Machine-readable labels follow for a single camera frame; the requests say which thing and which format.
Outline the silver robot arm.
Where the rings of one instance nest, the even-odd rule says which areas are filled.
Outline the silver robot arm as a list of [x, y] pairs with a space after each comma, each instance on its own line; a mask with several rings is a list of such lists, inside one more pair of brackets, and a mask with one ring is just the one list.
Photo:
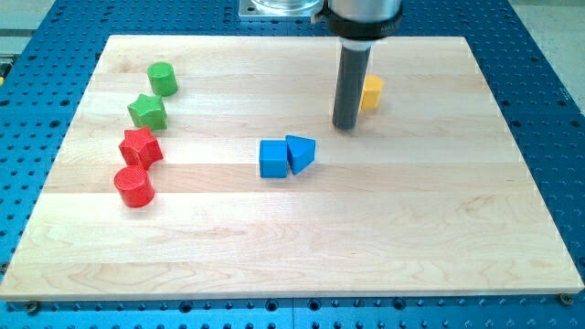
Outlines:
[[325, 21], [335, 36], [374, 41], [395, 35], [402, 21], [402, 0], [328, 0], [311, 15], [311, 23]]

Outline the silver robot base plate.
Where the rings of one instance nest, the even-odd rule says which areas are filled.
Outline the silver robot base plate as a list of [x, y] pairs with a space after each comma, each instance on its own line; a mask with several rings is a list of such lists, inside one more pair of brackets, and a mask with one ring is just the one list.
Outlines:
[[239, 0], [240, 17], [311, 16], [323, 0]]

